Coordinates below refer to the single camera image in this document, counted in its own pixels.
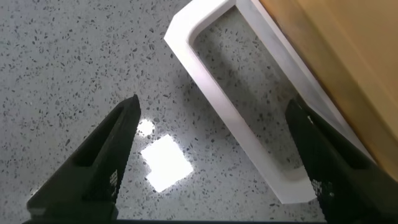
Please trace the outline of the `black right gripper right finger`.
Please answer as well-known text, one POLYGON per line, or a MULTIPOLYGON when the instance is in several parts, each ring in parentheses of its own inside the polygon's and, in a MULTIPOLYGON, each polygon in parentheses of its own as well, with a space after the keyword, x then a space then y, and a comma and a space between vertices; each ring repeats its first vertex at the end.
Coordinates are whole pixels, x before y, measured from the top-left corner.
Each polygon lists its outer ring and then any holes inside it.
POLYGON ((303 99, 285 118, 327 223, 397 223, 397 182, 303 99))

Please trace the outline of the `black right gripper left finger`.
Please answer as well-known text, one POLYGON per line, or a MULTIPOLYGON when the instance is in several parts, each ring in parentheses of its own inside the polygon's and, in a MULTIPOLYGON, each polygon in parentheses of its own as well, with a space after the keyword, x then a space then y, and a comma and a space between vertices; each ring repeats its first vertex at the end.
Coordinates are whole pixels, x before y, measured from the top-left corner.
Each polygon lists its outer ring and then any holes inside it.
POLYGON ((105 117, 29 199, 29 223, 112 223, 141 117, 137 95, 105 117))

